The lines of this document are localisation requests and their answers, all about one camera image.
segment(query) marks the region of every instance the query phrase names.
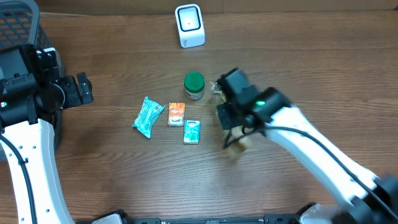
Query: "jar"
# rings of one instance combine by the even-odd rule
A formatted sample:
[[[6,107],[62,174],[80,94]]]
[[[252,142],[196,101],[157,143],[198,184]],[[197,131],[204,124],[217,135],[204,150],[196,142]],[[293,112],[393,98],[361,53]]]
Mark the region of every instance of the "jar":
[[[191,100],[199,100],[205,94],[205,77],[199,72],[190,72],[184,79],[185,94]]]

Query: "wood grain surface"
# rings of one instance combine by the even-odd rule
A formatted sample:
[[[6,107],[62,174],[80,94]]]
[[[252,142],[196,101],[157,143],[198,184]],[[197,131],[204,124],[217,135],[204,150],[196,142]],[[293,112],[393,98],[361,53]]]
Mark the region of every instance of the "wood grain surface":
[[[36,0],[42,12],[82,15],[174,14],[189,0]],[[398,0],[196,0],[202,13],[393,10]]]
[[[186,73],[206,81],[239,66],[274,86],[343,152],[378,175],[398,176],[398,12],[204,15],[206,44],[181,49],[173,15],[51,17],[42,25],[69,75],[86,72],[95,102],[66,110],[56,160],[74,220],[123,208],[132,217],[238,217],[332,203],[285,149],[253,136],[238,161],[221,150],[209,86],[183,94]],[[131,125],[145,96],[185,102],[201,121],[182,144],[163,112],[146,139]],[[0,223],[17,223],[8,164],[0,164]]]

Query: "orange box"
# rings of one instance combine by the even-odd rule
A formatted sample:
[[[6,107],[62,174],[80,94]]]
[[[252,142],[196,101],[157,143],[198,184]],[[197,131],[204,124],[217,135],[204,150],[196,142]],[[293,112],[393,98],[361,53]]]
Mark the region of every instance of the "orange box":
[[[185,103],[169,103],[169,126],[184,125]]]

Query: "black cable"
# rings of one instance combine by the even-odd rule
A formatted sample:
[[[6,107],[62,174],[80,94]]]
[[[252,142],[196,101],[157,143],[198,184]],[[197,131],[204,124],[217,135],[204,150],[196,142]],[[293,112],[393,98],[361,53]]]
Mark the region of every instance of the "black cable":
[[[26,169],[26,165],[25,165],[26,161],[22,158],[22,156],[18,152],[17,148],[10,141],[8,141],[8,139],[6,139],[6,137],[4,137],[3,135],[0,134],[0,140],[2,142],[4,142],[11,149],[11,151],[15,154],[15,156],[18,159],[18,163],[21,166],[22,173],[24,174],[24,178],[25,178],[27,195],[29,198],[30,215],[32,217],[32,224],[37,224],[36,207],[35,207],[35,202],[34,202],[34,197],[33,197],[32,184],[30,182],[29,173],[27,172],[27,169]]]
[[[302,136],[305,136],[306,138],[311,139],[313,142],[317,143],[327,154],[329,154],[330,157],[332,157],[337,164],[353,179],[355,182],[357,182],[371,197],[373,197],[378,204],[396,221],[398,221],[398,216],[391,210],[388,205],[386,205],[368,186],[366,186],[364,183],[361,182],[361,180],[358,179],[358,177],[353,174],[322,142],[320,142],[318,139],[310,135],[309,133],[306,133],[305,131],[301,131],[299,129],[295,128],[288,128],[288,127],[281,127],[281,126],[266,126],[265,128],[258,128],[250,133],[245,134],[244,136],[240,136],[232,141],[230,141],[228,144],[226,144],[226,147],[229,147],[230,145],[238,142],[240,139],[251,135],[255,133],[260,133],[261,131],[265,130],[281,130],[281,131],[291,131],[297,134],[301,134]]]

